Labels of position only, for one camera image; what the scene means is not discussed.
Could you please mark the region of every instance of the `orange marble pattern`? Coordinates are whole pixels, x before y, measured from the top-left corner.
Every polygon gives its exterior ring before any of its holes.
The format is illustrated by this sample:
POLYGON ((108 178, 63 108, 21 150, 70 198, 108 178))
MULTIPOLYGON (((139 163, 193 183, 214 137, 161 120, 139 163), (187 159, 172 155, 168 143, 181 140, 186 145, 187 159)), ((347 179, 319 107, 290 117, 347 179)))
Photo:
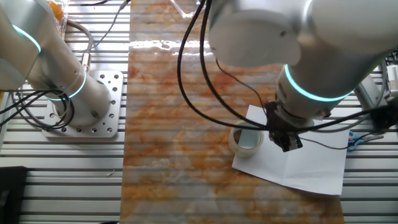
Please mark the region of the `orange marble pattern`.
MULTIPOLYGON (((192 0, 179 0, 195 8, 192 0)), ((229 128, 195 114, 177 85, 177 55, 189 20, 170 0, 131 4, 122 223, 344 223, 338 197, 289 189, 231 168, 229 128)), ((195 26, 183 55, 183 82, 209 116, 238 120, 210 93, 199 64, 195 26)), ((206 49, 214 86, 241 114, 255 94, 221 73, 206 49)), ((274 99, 281 65, 227 71, 274 99)))

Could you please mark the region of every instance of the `white paper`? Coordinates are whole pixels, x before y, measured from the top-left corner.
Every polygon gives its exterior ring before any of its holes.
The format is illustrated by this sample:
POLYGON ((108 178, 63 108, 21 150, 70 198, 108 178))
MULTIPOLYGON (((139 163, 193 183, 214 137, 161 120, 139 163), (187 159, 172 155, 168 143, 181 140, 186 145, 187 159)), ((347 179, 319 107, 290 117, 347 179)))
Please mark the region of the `white paper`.
MULTIPOLYGON (((250 105, 247 118, 266 124, 266 116, 262 108, 250 105)), ((245 142, 245 130, 242 131, 239 145, 245 142)), ((321 142, 327 146, 346 147, 349 130, 338 133, 300 134, 300 137, 321 142)), ((232 167, 256 177, 275 182, 295 189, 319 194, 341 195, 347 150, 334 150, 302 140, 303 148, 290 152, 282 149, 269 140, 268 132, 264 131, 264 142, 252 157, 235 156, 232 167)))

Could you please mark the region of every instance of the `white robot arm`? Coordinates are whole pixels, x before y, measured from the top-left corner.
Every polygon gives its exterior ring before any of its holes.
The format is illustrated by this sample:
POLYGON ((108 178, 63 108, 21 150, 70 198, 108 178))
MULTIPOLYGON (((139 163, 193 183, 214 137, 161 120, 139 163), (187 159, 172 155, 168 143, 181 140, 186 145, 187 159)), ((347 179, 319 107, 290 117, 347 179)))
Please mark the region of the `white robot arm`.
MULTIPOLYGON (((329 116, 398 46, 397 8, 394 0, 213 0, 209 41, 228 65, 284 63, 267 112, 276 128, 304 128, 329 116)), ((285 151, 298 139, 270 137, 285 151)))
MULTIPOLYGON (((64 91, 75 108, 73 127, 96 123, 108 112, 109 90, 63 41, 46 0, 0 0, 0 46, 0 89, 15 90, 27 80, 35 90, 64 91)), ((64 113, 57 96, 46 96, 64 113)))

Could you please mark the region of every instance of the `black cable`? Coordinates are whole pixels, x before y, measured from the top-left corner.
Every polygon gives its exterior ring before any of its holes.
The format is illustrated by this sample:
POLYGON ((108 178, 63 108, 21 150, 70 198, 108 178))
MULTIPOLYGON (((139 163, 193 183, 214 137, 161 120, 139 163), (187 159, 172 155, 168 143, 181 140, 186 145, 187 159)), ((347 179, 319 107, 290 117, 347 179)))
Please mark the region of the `black cable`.
POLYGON ((239 79, 236 78, 235 76, 231 75, 230 73, 228 73, 228 72, 226 72, 224 69, 222 69, 221 66, 220 66, 220 63, 219 63, 218 60, 217 60, 217 58, 216 58, 216 64, 217 64, 217 67, 218 67, 225 75, 227 75, 227 76, 233 78, 233 79, 234 79, 235 81, 237 81, 238 83, 240 83, 240 84, 246 86, 248 89, 250 89, 251 91, 253 91, 253 92, 257 95, 257 97, 258 97, 258 99, 259 99, 259 101, 260 101, 261 108, 262 108, 264 114, 266 115, 266 117, 268 117, 267 111, 266 111, 266 109, 265 109, 265 107, 264 107, 264 103, 262 102, 262 99, 261 99, 260 94, 259 94, 253 87, 251 87, 251 86, 249 86, 248 84, 242 82, 241 80, 239 80, 239 79))
POLYGON ((38 93, 40 93, 40 91, 35 91, 35 92, 33 92, 33 93, 31 93, 31 94, 29 94, 29 95, 23 97, 23 99, 20 99, 18 102, 14 103, 13 105, 7 107, 6 109, 0 111, 0 114, 3 114, 3 113, 5 113, 5 112, 7 112, 7 111, 9 111, 9 110, 11 110, 11 109, 13 109, 13 108, 15 108, 17 105, 21 104, 23 101, 29 99, 30 97, 32 97, 32 96, 34 96, 34 95, 36 95, 36 94, 38 94, 38 93))
POLYGON ((17 112, 13 113, 12 115, 10 115, 10 117, 8 117, 7 119, 5 119, 2 123, 0 123, 0 127, 5 125, 8 121, 10 121, 12 118, 14 118, 15 116, 17 116, 21 111, 23 111, 25 108, 27 108, 29 105, 31 105, 34 101, 38 100, 40 97, 44 96, 45 94, 47 94, 47 91, 42 92, 41 94, 39 94, 38 96, 36 96, 33 100, 31 100, 30 102, 28 102, 26 105, 22 106, 20 109, 17 110, 17 112))
MULTIPOLYGON (((198 16, 199 16, 201 10, 203 9, 203 5, 204 5, 205 3, 206 3, 206 0, 201 0, 200 5, 199 5, 199 7, 198 7, 196 13, 195 13, 195 15, 192 17, 192 20, 191 20, 191 22, 190 22, 190 24, 189 24, 189 26, 188 26, 188 29, 187 29, 187 31, 186 31, 185 34, 184 34, 184 37, 183 37, 182 43, 181 43, 181 47, 180 47, 180 50, 179 50, 179 52, 178 52, 178 60, 177 60, 177 79, 178 79, 178 86, 179 86, 179 88, 180 88, 181 94, 182 94, 184 100, 187 102, 188 106, 189 106, 194 112, 196 112, 196 113, 199 114, 201 117, 203 117, 203 118, 205 118, 205 119, 207 119, 207 120, 209 120, 209 121, 212 121, 212 122, 214 122, 214 123, 217 123, 217 124, 220 124, 220 125, 223 125, 223 126, 232 127, 232 128, 251 129, 251 130, 257 130, 257 131, 269 131, 269 128, 268 128, 267 126, 264 126, 263 124, 261 125, 261 126, 262 126, 261 128, 258 128, 258 127, 250 127, 250 126, 240 126, 240 125, 229 124, 229 123, 225 123, 225 122, 219 121, 219 120, 217 120, 217 119, 214 119, 214 118, 212 118, 212 117, 209 117, 209 116, 203 114, 201 111, 199 111, 198 109, 196 109, 196 108, 194 107, 194 105, 190 102, 190 100, 188 99, 188 96, 187 96, 187 94, 185 93, 185 90, 183 89, 182 78, 181 78, 182 55, 183 55, 183 50, 184 50, 184 47, 185 47, 185 43, 187 42, 188 36, 189 36, 189 34, 191 33, 192 28, 193 28, 193 26, 194 26, 196 20, 198 19, 198 16)), ((207 4, 206 8, 207 8, 208 10, 210 10, 210 5, 207 4)), ((201 46, 201 48, 203 48, 203 46, 204 46, 204 39, 203 39, 203 41, 201 41, 200 46, 201 46)), ((204 58, 204 50, 201 51, 201 58, 202 58, 202 57, 204 58)), ((347 116, 347 117, 345 117, 345 118, 340 118, 340 119, 334 120, 334 121, 329 122, 329 123, 320 124, 320 125, 312 126, 312 127, 309 127, 309 128, 284 129, 284 130, 280 130, 280 131, 287 131, 287 132, 304 132, 304 131, 318 130, 318 129, 320 129, 320 128, 329 127, 329 126, 332 126, 332 125, 335 125, 335 124, 338 124, 338 123, 347 121, 347 120, 349 120, 349 119, 357 118, 358 116, 362 116, 362 115, 365 115, 365 114, 373 113, 373 112, 378 111, 378 110, 384 110, 384 109, 387 109, 387 108, 390 108, 390 106, 381 106, 381 107, 378 107, 378 108, 373 108, 373 109, 370 109, 370 110, 366 110, 366 111, 362 111, 362 112, 359 112, 359 113, 352 114, 352 115, 347 116)))
POLYGON ((37 119, 37 118, 30 112, 30 110, 29 110, 28 108, 25 108, 24 111, 28 114, 28 116, 29 116, 30 119, 32 119, 33 121, 36 122, 36 124, 33 123, 33 122, 31 122, 31 121, 29 121, 29 119, 26 118, 26 117, 23 115, 22 112, 20 113, 20 116, 21 116, 26 122, 28 122, 29 124, 35 126, 36 128, 44 129, 44 130, 46 130, 46 131, 50 131, 50 130, 54 130, 54 129, 62 129, 62 128, 68 126, 68 125, 71 123, 71 121, 72 121, 72 119, 73 119, 73 117, 74 117, 74 115, 75 115, 75 107, 74 107, 74 105, 73 105, 71 99, 69 99, 69 97, 68 97, 66 94, 62 94, 63 91, 61 91, 61 90, 51 90, 50 92, 53 93, 53 94, 56 94, 56 95, 61 99, 61 101, 62 101, 62 103, 63 103, 63 108, 64 108, 65 111, 68 109, 68 106, 70 107, 70 110, 71 110, 70 118, 69 118, 69 120, 68 120, 67 122, 65 122, 63 125, 59 126, 59 125, 65 120, 65 118, 67 117, 67 114, 63 115, 63 116, 60 118, 60 120, 57 121, 54 125, 49 125, 49 124, 43 123, 43 122, 41 122, 39 119, 37 119))
MULTIPOLYGON (((262 110, 264 111, 265 115, 267 116, 266 109, 264 108, 264 104, 263 104, 263 102, 262 102, 262 100, 261 100, 260 94, 259 94, 253 87, 249 86, 248 84, 242 82, 241 80, 237 79, 236 77, 232 76, 231 74, 229 74, 228 72, 226 72, 225 70, 223 70, 223 69, 221 68, 220 63, 218 62, 217 59, 216 59, 216 64, 217 64, 217 67, 218 67, 225 75, 227 75, 227 76, 233 78, 233 79, 236 80, 238 83, 240 83, 240 84, 246 86, 248 89, 252 90, 252 91, 257 95, 257 97, 259 98, 260 104, 262 105, 262 110)), ((344 148, 337 148, 337 147, 327 146, 327 145, 325 145, 325 144, 323 144, 323 143, 320 143, 320 142, 315 141, 315 140, 312 140, 312 139, 306 139, 306 138, 301 138, 301 137, 299 137, 299 138, 300 138, 301 140, 304 140, 304 141, 309 141, 309 142, 313 142, 313 143, 319 144, 319 145, 321 145, 321 146, 323 146, 323 147, 327 147, 327 148, 329 148, 329 149, 344 150, 344 149, 348 149, 348 148, 351 147, 351 146, 354 146, 355 143, 357 143, 359 140, 361 140, 362 138, 366 137, 367 135, 370 135, 370 134, 373 134, 373 133, 375 133, 375 132, 368 133, 368 134, 364 134, 363 136, 361 136, 361 137, 359 137, 357 140, 355 140, 354 143, 352 143, 352 144, 350 144, 349 146, 344 147, 344 148)))
POLYGON ((184 37, 181 41, 181 47, 180 50, 178 51, 178 59, 177 59, 177 80, 178 80, 178 87, 180 88, 181 91, 181 95, 183 96, 185 102, 187 102, 188 106, 197 114, 199 114, 202 118, 207 119, 208 121, 212 121, 216 124, 220 124, 223 126, 227 126, 227 127, 231 127, 231 128, 240 128, 240 129, 251 129, 251 130, 257 130, 257 131, 262 131, 261 128, 257 128, 257 127, 250 127, 250 126, 241 126, 241 125, 235 125, 235 124, 229 124, 229 123, 225 123, 223 121, 219 121, 217 119, 214 119, 212 117, 209 117, 207 115, 205 115, 204 113, 202 113, 201 111, 199 111, 198 109, 195 108, 195 106, 192 104, 192 102, 189 100, 187 94, 185 93, 185 90, 183 88, 183 84, 182 84, 182 76, 181 76, 181 64, 182 64, 182 55, 184 52, 184 47, 185 44, 187 43, 188 40, 188 36, 192 31, 193 26, 195 25, 196 20, 199 17, 199 14, 201 12, 201 10, 203 9, 203 6, 205 5, 206 0, 201 0, 200 1, 200 5, 198 6, 197 11, 195 12, 195 15, 192 17, 191 22, 188 25, 187 31, 184 34, 184 37))
POLYGON ((109 0, 104 0, 104 1, 96 2, 96 3, 92 3, 92 4, 80 4, 80 6, 97 6, 97 5, 100 5, 100 4, 105 4, 108 1, 109 0))
POLYGON ((205 13, 203 15, 203 20, 202 20, 201 29, 200 29, 200 46, 199 46, 200 65, 201 65, 201 69, 202 69, 202 72, 203 72, 203 76, 205 77, 206 83, 207 83, 209 89, 211 90, 211 92, 213 93, 213 95, 224 106, 224 108, 227 109, 230 113, 232 113, 237 118, 239 118, 239 119, 241 119, 241 120, 243 120, 243 121, 245 121, 245 122, 247 122, 247 123, 249 123, 251 125, 255 125, 257 127, 260 127, 260 128, 263 128, 263 129, 267 129, 266 125, 263 125, 263 124, 260 124, 260 123, 257 123, 255 121, 252 121, 250 119, 245 118, 244 116, 242 116, 241 114, 236 112, 234 109, 232 109, 228 104, 226 104, 225 101, 222 99, 222 97, 215 90, 213 84, 210 81, 210 78, 208 76, 207 69, 206 69, 206 62, 205 62, 205 35, 206 35, 206 26, 207 26, 207 20, 208 20, 208 17, 209 17, 209 13, 210 13, 211 3, 212 3, 212 0, 207 0, 206 9, 205 9, 205 13))
POLYGON ((349 146, 347 146, 347 147, 342 147, 342 148, 327 146, 327 145, 325 145, 325 144, 322 144, 322 143, 320 143, 320 142, 317 142, 317 141, 311 140, 311 139, 306 139, 306 138, 301 138, 301 137, 299 137, 299 138, 300 138, 301 140, 304 140, 304 141, 309 141, 309 142, 313 142, 313 143, 319 144, 319 145, 321 145, 321 146, 323 146, 323 147, 327 147, 327 148, 329 148, 329 149, 344 150, 344 149, 348 149, 348 148, 351 147, 351 146, 354 146, 355 143, 357 143, 357 142, 358 142, 359 140, 361 140, 362 138, 365 138, 366 136, 369 136, 369 135, 374 134, 374 133, 376 133, 376 132, 377 132, 377 131, 373 131, 373 132, 371 132, 371 133, 364 134, 364 135, 362 135, 361 137, 359 137, 357 140, 355 140, 355 141, 354 141, 352 144, 350 144, 349 146))

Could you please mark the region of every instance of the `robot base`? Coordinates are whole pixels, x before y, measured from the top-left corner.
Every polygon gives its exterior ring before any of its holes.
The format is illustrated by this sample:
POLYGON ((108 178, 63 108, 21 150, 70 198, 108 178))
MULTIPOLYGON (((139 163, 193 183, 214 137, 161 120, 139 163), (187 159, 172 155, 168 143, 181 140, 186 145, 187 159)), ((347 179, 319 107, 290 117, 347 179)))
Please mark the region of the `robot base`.
MULTIPOLYGON (((105 84, 111 94, 111 106, 106 115, 97 123, 84 127, 71 127, 42 131, 43 135, 48 138, 111 138, 118 133, 119 114, 121 107, 121 97, 123 88, 123 74, 114 71, 90 71, 90 75, 105 84)), ((55 124, 60 120, 54 115, 53 104, 51 101, 47 103, 44 122, 47 124, 55 124)))

